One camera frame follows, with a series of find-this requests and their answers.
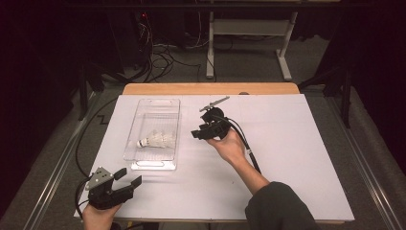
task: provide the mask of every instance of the black cable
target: black cable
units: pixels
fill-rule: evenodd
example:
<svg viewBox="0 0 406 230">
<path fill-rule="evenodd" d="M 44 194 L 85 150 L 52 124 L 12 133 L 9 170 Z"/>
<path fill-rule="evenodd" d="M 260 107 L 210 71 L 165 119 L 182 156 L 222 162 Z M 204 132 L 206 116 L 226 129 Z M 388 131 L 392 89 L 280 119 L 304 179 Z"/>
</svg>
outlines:
<svg viewBox="0 0 406 230">
<path fill-rule="evenodd" d="M 155 45 L 154 48 L 155 48 L 155 50 L 156 50 L 156 48 L 164 48 L 164 50 L 162 52 L 154 53 L 154 54 L 166 54 L 166 53 L 169 53 L 169 44 L 168 43 L 167 44 Z"/>
<path fill-rule="evenodd" d="M 80 137 L 79 137 L 79 140 L 78 140 L 78 144 L 77 144 L 76 149 L 75 149 L 75 161 L 76 161 L 76 164 L 77 164 L 77 166 L 78 166 L 78 169 L 80 170 L 80 172 L 81 172 L 86 178 L 88 178 L 89 176 L 88 176 L 88 174 L 87 174 L 86 172 L 84 172 L 84 170 L 81 168 L 80 163 L 79 163 L 79 146 L 80 146 L 81 140 L 83 139 L 83 135 L 84 135 L 84 133 L 86 132 L 86 129 L 87 129 L 87 128 L 89 127 L 89 125 L 92 123 L 93 119 L 99 114 L 99 112 L 102 111 L 102 109 L 104 109 L 104 108 L 105 108 L 106 106 L 108 106 L 109 104 L 111 104 L 111 103 L 113 103 L 114 101 L 116 101 L 117 99 L 118 99 L 118 98 L 115 98 L 115 99 L 113 99 L 113 100 L 107 102 L 106 104 L 104 104 L 101 108 L 99 108 L 99 109 L 95 112 L 95 114 L 90 118 L 89 122 L 86 124 L 86 126 L 84 127 L 83 131 L 82 131 L 81 134 L 80 134 Z"/>
<path fill-rule="evenodd" d="M 89 199 L 86 199 L 86 200 L 82 201 L 82 202 L 79 204 L 79 207 L 80 207 L 82 204 L 84 204 L 85 202 L 89 202 Z"/>
<path fill-rule="evenodd" d="M 81 188 L 87 183 L 87 181 L 90 180 L 90 178 L 91 178 L 90 176 L 84 178 L 84 179 L 79 183 L 79 185 L 78 185 L 78 187 L 77 187 L 77 189 L 76 189 L 76 192 L 75 192 L 75 207 L 76 207 L 76 210 L 77 210 L 77 212 L 78 212 L 78 214 L 79 214 L 79 216 L 80 216 L 81 219 L 83 219 L 83 214 L 82 214 L 82 212 L 81 212 L 81 210 L 80 210 L 80 205 L 81 205 L 83 202 L 82 202 L 81 204 L 79 204 L 79 193 L 80 193 Z"/>
<path fill-rule="evenodd" d="M 142 77 L 146 72 L 148 72 L 148 70 L 149 70 L 149 63 L 148 63 L 148 61 L 146 61 L 143 68 L 141 69 L 141 71 L 139 73 L 133 75 L 132 77 L 128 78 L 128 79 L 130 81 L 137 80 L 138 78 Z"/>
<path fill-rule="evenodd" d="M 223 121 L 223 122 L 228 123 L 228 124 L 237 132 L 237 134 L 238 134 L 239 138 L 241 138 L 241 141 L 242 141 L 242 143 L 244 144 L 245 148 L 248 150 L 248 155 L 249 155 L 250 158 L 251 158 L 251 161 L 252 161 L 252 163 L 253 163 L 253 165 L 254 165 L 254 168 L 258 171 L 258 173 L 261 173 L 261 172 L 260 172 L 260 169 L 259 169 L 259 165 L 258 165 L 257 159 L 255 158 L 254 153 L 251 151 L 251 148 L 250 148 L 250 146 L 248 145 L 247 140 L 245 139 L 245 135 L 244 135 L 244 133 L 243 133 L 241 127 L 238 125 L 238 123 L 235 122 L 235 121 L 233 121 L 234 123 L 237 124 L 237 126 L 239 127 L 239 129 L 238 129 L 233 123 L 231 123 L 231 122 L 229 121 L 229 120 L 231 120 L 231 119 L 229 119 L 229 118 L 222 118 L 222 117 L 215 116 L 215 115 L 213 115 L 213 117 L 214 117 L 214 118 L 217 118 L 217 119 L 220 119 L 220 120 Z"/>
<path fill-rule="evenodd" d="M 161 58 L 157 58 L 157 59 L 155 59 L 154 61 L 152 61 L 152 66 L 153 66 L 153 67 L 155 67 L 155 68 L 157 68 L 157 69 L 165 69 L 165 68 L 168 68 L 170 65 L 173 64 L 173 60 L 169 60 L 168 58 L 164 57 L 164 55 L 162 55 L 162 54 L 155 54 L 155 55 L 156 55 L 156 56 L 159 56 L 159 57 L 161 57 Z M 163 60 L 164 62 L 166 62 L 166 65 L 164 65 L 164 66 L 157 66 L 157 65 L 155 65 L 155 62 L 156 62 L 156 61 L 159 61 L 159 60 Z"/>
<path fill-rule="evenodd" d="M 151 81 L 156 81 L 159 78 L 162 78 L 163 76 L 167 75 L 173 68 L 172 64 L 167 65 L 164 70 L 161 72 L 161 74 L 159 74 L 156 77 L 153 77 L 152 79 L 148 80 L 147 82 L 151 82 Z"/>
<path fill-rule="evenodd" d="M 199 78 L 199 73 L 200 73 L 201 64 L 187 64 L 187 63 L 181 62 L 181 61 L 175 59 L 175 57 L 173 57 L 173 56 L 170 54 L 170 52 L 168 53 L 168 56 L 170 56 L 170 57 L 172 58 L 173 62 L 176 62 L 176 63 L 178 63 L 178 64 L 185 65 L 185 66 L 190 66 L 190 67 L 197 67 L 196 77 L 197 77 L 197 79 Z"/>
</svg>

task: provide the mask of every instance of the badminton shuttlecock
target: badminton shuttlecock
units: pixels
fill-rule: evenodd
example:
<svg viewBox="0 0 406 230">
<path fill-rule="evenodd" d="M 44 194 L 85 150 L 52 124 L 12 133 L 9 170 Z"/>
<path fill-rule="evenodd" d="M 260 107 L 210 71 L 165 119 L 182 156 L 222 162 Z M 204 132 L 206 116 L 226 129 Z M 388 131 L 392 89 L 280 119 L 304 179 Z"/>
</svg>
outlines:
<svg viewBox="0 0 406 230">
<path fill-rule="evenodd" d="M 153 130 L 147 138 L 137 142 L 137 147 L 174 148 L 175 141 L 176 138 L 173 133 Z"/>
</svg>

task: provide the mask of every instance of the wire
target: wire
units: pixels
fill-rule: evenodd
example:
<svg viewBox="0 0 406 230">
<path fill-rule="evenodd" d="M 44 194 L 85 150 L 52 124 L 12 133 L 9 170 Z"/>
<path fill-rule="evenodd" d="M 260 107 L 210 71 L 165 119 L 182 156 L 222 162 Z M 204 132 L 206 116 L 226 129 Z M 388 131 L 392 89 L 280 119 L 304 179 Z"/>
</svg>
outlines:
<svg viewBox="0 0 406 230">
<path fill-rule="evenodd" d="M 79 206 L 81 206 L 81 205 L 84 204 L 85 202 L 89 202 L 89 199 L 84 200 L 82 203 L 79 204 Z"/>
<path fill-rule="evenodd" d="M 76 189 L 76 192 L 75 192 L 75 207 L 76 207 L 76 210 L 77 210 L 77 212 L 78 212 L 78 214 L 79 214 L 79 216 L 80 216 L 81 219 L 83 219 L 83 214 L 82 214 L 82 212 L 81 212 L 80 205 L 81 205 L 82 203 L 84 203 L 84 202 L 82 202 L 81 204 L 79 204 L 79 193 L 80 193 L 81 188 L 86 184 L 87 181 L 90 180 L 90 178 L 91 178 L 90 176 L 84 178 L 84 179 L 79 183 L 79 185 L 78 185 L 78 187 L 77 187 L 77 189 Z"/>
<path fill-rule="evenodd" d="M 201 45 L 197 45 L 197 46 L 186 46 L 186 49 L 195 49 L 195 48 L 200 48 L 200 47 L 204 47 L 209 43 L 209 40 L 205 41 L 204 43 L 202 43 Z M 168 46 L 170 48 L 178 48 L 175 45 L 169 45 L 169 44 L 155 44 L 154 46 Z"/>
<path fill-rule="evenodd" d="M 146 61 L 146 63 L 145 63 L 144 66 L 143 66 L 143 69 L 142 69 L 138 74 L 135 74 L 134 76 L 130 77 L 129 79 L 130 79 L 131 81 L 137 80 L 138 78 L 142 77 L 146 72 L 148 72 L 148 71 L 149 71 L 149 68 L 150 68 L 149 62 Z"/>
<path fill-rule="evenodd" d="M 79 140 L 78 140 L 78 144 L 77 144 L 76 149 L 75 149 L 75 161 L 76 161 L 76 164 L 77 164 L 77 166 L 78 166 L 78 169 L 80 170 L 80 172 L 81 172 L 86 178 L 89 178 L 89 176 L 88 176 L 88 174 L 87 174 L 86 172 L 84 172 L 83 168 L 80 166 L 80 163 L 79 163 L 79 146 L 80 146 L 81 140 L 83 139 L 84 133 L 86 132 L 87 128 L 88 128 L 89 125 L 92 123 L 93 119 L 99 114 L 99 112 L 102 111 L 102 109 L 104 109 L 105 107 L 107 107 L 109 104 L 111 104 L 111 103 L 113 103 L 114 101 L 116 101 L 117 99 L 118 99 L 118 98 L 115 98 L 115 99 L 113 99 L 113 100 L 107 102 L 106 104 L 104 104 L 101 108 L 99 108 L 99 109 L 95 112 L 95 114 L 90 118 L 89 122 L 86 124 L 86 126 L 84 127 L 83 131 L 82 131 L 81 134 L 80 134 L 80 137 L 79 137 Z"/>
<path fill-rule="evenodd" d="M 153 38 L 152 38 L 152 29 L 151 29 L 151 25 L 149 24 L 149 19 L 148 19 L 148 15 L 147 15 L 147 13 L 146 13 L 146 12 L 144 12 L 144 14 L 145 14 L 145 16 L 146 16 L 147 24 L 148 24 L 148 26 L 149 26 L 148 35 L 150 35 L 150 37 L 151 37 L 151 44 L 152 44 L 152 47 L 153 47 Z"/>
<path fill-rule="evenodd" d="M 192 46 L 192 48 L 193 48 L 193 47 L 197 47 L 197 46 L 199 45 L 200 36 L 202 35 L 202 20 L 201 20 L 200 11 L 198 11 L 197 14 L 198 14 L 198 16 L 199 16 L 199 38 L 197 39 L 196 44 L 195 44 L 194 46 Z"/>
<path fill-rule="evenodd" d="M 160 69 L 160 72 L 156 76 L 154 76 L 153 72 L 149 73 L 144 82 L 158 81 L 158 79 L 166 76 L 173 69 L 174 63 L 178 63 L 181 65 L 190 66 L 190 67 L 197 67 L 196 77 L 198 80 L 201 64 L 188 64 L 188 63 L 184 63 L 182 61 L 177 60 L 170 53 L 168 44 L 167 45 L 164 45 L 164 44 L 155 45 L 155 47 L 164 48 L 163 50 L 158 50 L 158 51 L 155 49 L 153 51 L 155 59 L 151 61 L 151 68 L 155 69 L 155 70 Z M 163 61 L 164 64 L 159 65 L 157 63 L 158 61 Z"/>
<path fill-rule="evenodd" d="M 154 47 L 155 47 L 155 51 L 154 51 L 155 54 L 167 54 L 167 53 L 170 53 L 169 47 L 177 48 L 176 46 L 171 46 L 171 45 L 169 45 L 168 43 L 167 43 L 167 44 L 154 45 Z M 158 51 L 156 51 L 156 50 L 157 50 L 156 48 L 164 48 L 164 50 L 161 51 L 161 52 L 158 52 Z"/>
<path fill-rule="evenodd" d="M 231 120 L 231 119 L 229 119 L 229 118 L 222 118 L 222 117 L 215 116 L 215 115 L 213 115 L 213 117 L 214 117 L 214 118 L 217 118 L 217 119 L 220 119 L 220 120 L 223 121 L 223 122 L 228 123 L 228 124 L 237 132 L 237 134 L 238 134 L 239 138 L 241 138 L 241 141 L 242 141 L 242 143 L 244 144 L 245 148 L 248 150 L 248 155 L 249 155 L 250 158 L 251 158 L 251 161 L 252 161 L 252 163 L 253 163 L 253 165 L 254 165 L 254 168 L 258 171 L 258 173 L 261 173 L 261 172 L 260 172 L 260 169 L 259 169 L 259 165 L 258 165 L 257 159 L 255 158 L 254 153 L 251 151 L 251 148 L 250 148 L 250 146 L 248 145 L 247 140 L 245 139 L 244 132 L 242 131 L 242 129 L 241 129 L 241 127 L 238 125 L 238 123 L 235 122 L 234 120 L 232 120 L 234 123 L 237 124 L 237 126 L 235 126 L 233 123 L 231 123 L 231 122 L 229 121 L 229 120 Z"/>
<path fill-rule="evenodd" d="M 143 31 L 140 34 L 140 40 L 143 38 L 144 35 L 144 31 L 147 30 L 148 34 L 147 34 L 147 41 L 146 41 L 146 45 L 149 42 L 149 38 L 151 37 L 151 32 L 149 31 L 149 29 L 147 28 L 146 25 L 144 25 L 143 23 L 139 22 L 139 24 L 143 27 Z"/>
</svg>

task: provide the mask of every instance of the wooden table edge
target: wooden table edge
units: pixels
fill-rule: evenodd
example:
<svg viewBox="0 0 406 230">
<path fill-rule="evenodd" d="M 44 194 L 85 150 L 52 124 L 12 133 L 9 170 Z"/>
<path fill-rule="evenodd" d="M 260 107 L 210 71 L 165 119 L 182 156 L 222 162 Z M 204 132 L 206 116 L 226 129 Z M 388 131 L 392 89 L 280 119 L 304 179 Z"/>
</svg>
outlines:
<svg viewBox="0 0 406 230">
<path fill-rule="evenodd" d="M 123 95 L 284 95 L 300 94 L 292 82 L 130 83 Z"/>
</svg>

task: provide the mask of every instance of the gray carpet floor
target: gray carpet floor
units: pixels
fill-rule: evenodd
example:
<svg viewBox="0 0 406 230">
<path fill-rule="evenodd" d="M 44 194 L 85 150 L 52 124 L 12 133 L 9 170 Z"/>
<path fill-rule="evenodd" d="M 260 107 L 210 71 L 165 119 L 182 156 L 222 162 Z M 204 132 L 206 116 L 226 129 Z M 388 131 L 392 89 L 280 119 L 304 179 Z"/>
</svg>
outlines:
<svg viewBox="0 0 406 230">
<path fill-rule="evenodd" d="M 214 46 L 214 67 L 217 82 L 277 82 L 283 81 L 282 72 L 275 57 L 275 49 L 279 48 L 281 40 L 278 38 L 260 41 L 236 39 L 233 43 L 228 38 L 217 37 Z M 314 37 L 305 42 L 292 41 L 286 53 L 293 82 L 300 83 L 313 77 L 320 59 L 328 42 L 319 37 Z M 155 48 L 156 53 L 164 52 L 167 48 Z M 179 50 L 169 48 L 170 53 L 177 61 L 171 71 L 164 77 L 157 79 L 159 82 L 196 82 L 207 80 L 206 48 Z M 162 72 L 160 66 L 165 66 L 165 61 L 157 59 L 152 74 L 158 76 Z M 94 117 L 85 130 L 78 147 L 79 162 L 84 170 L 89 173 L 97 155 L 102 137 L 115 102 L 110 103 L 96 114 L 106 103 L 118 97 L 124 86 L 105 77 L 105 90 L 97 93 L 90 99 L 94 107 L 87 119 Z M 346 191 L 350 207 L 355 215 L 355 221 L 344 224 L 320 224 L 322 229 L 402 229 L 406 226 L 406 178 L 392 158 L 385 143 L 379 135 L 368 112 L 356 94 L 351 91 L 350 129 L 345 129 L 337 118 L 334 105 L 339 103 L 340 96 L 325 98 L 321 89 L 323 86 L 310 86 L 302 93 L 306 95 L 308 104 L 313 113 L 317 127 L 325 142 L 328 154 L 337 171 L 338 177 Z M 74 193 L 77 185 L 83 179 L 72 154 L 66 160 L 66 168 L 61 172 L 61 178 L 54 183 L 54 190 L 49 193 L 49 203 L 45 203 L 41 215 L 33 215 L 41 193 L 47 187 L 50 177 L 60 164 L 62 153 L 67 148 L 67 143 L 78 127 L 83 122 L 79 117 L 79 95 L 72 99 L 74 108 L 71 113 L 55 129 L 53 135 L 36 159 L 30 174 L 21 186 L 7 213 L 2 217 L 0 229 L 82 229 L 81 222 L 73 217 L 75 212 Z M 384 192 L 399 225 L 392 226 L 383 218 L 385 212 L 379 209 L 379 200 L 373 196 L 373 189 L 369 186 L 368 179 L 363 174 L 362 167 L 354 154 L 354 143 L 349 141 L 349 133 L 356 141 L 356 149 L 372 169 L 372 175 L 378 182 L 379 188 Z"/>
</svg>

